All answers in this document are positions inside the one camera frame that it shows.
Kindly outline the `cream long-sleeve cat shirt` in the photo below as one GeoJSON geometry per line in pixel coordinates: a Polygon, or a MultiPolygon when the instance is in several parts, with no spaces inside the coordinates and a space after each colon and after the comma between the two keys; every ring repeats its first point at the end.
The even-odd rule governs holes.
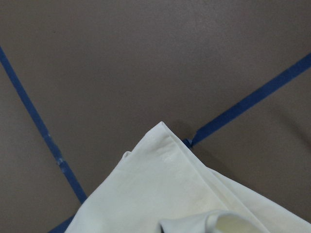
{"type": "Polygon", "coordinates": [[[69,233],[308,233],[311,225],[206,167],[160,122],[87,198],[69,233]]]}

